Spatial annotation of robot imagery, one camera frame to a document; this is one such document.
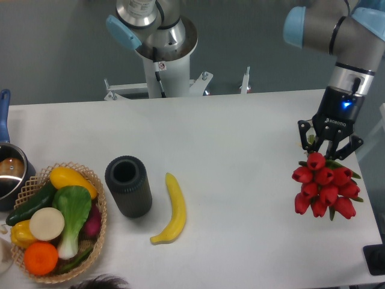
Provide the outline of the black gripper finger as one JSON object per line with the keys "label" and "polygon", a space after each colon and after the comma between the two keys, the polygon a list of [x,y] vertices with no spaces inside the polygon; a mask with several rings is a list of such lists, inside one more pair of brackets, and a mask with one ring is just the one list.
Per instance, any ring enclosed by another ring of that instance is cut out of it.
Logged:
{"label": "black gripper finger", "polygon": [[344,160],[364,144],[363,139],[357,135],[351,135],[348,138],[348,143],[340,149],[338,148],[340,140],[329,141],[328,160]]}
{"label": "black gripper finger", "polygon": [[318,152],[323,139],[318,137],[311,120],[299,120],[298,130],[300,134],[301,147],[308,153]]}

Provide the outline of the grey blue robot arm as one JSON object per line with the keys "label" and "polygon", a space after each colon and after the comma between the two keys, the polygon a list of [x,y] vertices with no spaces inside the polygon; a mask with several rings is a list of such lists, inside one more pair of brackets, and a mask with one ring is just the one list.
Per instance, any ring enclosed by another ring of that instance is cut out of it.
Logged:
{"label": "grey blue robot arm", "polygon": [[384,12],[358,1],[315,1],[288,13],[283,38],[336,57],[317,112],[298,129],[305,151],[327,142],[326,159],[344,160],[363,144],[354,125],[384,54]]}

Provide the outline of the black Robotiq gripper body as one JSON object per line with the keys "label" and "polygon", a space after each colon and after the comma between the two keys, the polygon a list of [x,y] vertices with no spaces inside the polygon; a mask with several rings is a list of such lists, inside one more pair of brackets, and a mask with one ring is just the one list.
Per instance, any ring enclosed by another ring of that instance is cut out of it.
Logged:
{"label": "black Robotiq gripper body", "polygon": [[341,141],[354,132],[354,124],[365,101],[364,96],[327,87],[312,123],[316,136],[328,141]]}

